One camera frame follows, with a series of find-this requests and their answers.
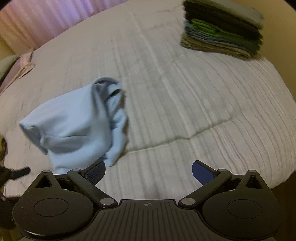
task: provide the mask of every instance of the light blue shirt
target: light blue shirt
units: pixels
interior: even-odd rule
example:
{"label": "light blue shirt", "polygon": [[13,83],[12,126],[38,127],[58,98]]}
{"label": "light blue shirt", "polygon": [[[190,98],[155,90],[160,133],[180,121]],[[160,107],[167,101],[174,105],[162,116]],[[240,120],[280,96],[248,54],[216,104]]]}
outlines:
{"label": "light blue shirt", "polygon": [[32,143],[49,154],[56,174],[85,169],[99,158],[112,166],[127,141],[121,97],[117,81],[98,78],[41,104],[20,127]]}

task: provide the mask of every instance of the wall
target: wall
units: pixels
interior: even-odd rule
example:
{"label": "wall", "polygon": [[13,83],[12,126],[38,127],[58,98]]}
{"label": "wall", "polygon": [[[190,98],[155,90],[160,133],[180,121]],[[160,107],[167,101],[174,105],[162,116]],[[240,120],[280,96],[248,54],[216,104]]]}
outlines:
{"label": "wall", "polygon": [[284,0],[233,0],[262,12],[261,55],[273,63],[296,100],[296,11]]}
{"label": "wall", "polygon": [[11,54],[14,54],[14,52],[8,47],[5,41],[0,38],[0,60]]}

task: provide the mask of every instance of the pink pillowcase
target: pink pillowcase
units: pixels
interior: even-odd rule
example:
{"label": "pink pillowcase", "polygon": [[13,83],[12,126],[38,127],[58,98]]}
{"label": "pink pillowcase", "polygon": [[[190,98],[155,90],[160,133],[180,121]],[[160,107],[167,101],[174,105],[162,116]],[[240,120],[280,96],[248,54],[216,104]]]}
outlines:
{"label": "pink pillowcase", "polygon": [[20,70],[20,59],[18,59],[15,64],[11,67],[10,71],[6,75],[4,81],[2,82],[0,86],[0,93],[6,88],[6,86],[11,82],[11,80],[14,78],[14,76],[18,73]]}

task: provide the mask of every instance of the green pillow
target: green pillow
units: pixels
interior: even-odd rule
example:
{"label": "green pillow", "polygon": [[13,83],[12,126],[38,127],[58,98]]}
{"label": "green pillow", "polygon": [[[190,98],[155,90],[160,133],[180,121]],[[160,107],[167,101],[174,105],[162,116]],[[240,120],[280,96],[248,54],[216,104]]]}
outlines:
{"label": "green pillow", "polygon": [[10,55],[0,61],[0,85],[18,58],[19,55]]}

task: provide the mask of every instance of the stack of folded clothes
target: stack of folded clothes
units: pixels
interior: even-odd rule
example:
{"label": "stack of folded clothes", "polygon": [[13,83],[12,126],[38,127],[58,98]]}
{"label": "stack of folded clothes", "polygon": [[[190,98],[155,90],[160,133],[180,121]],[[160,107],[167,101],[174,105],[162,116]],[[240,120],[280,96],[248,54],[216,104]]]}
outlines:
{"label": "stack of folded clothes", "polygon": [[229,54],[242,59],[257,55],[262,44],[263,15],[231,0],[185,0],[185,48]]}

